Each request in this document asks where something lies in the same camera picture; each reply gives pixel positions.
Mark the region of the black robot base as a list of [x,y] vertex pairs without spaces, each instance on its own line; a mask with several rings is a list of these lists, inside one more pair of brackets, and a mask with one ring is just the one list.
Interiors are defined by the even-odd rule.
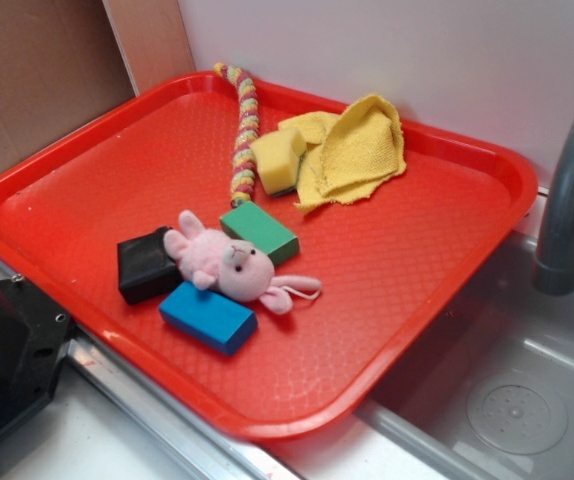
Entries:
[[0,440],[55,395],[72,317],[30,280],[0,280]]

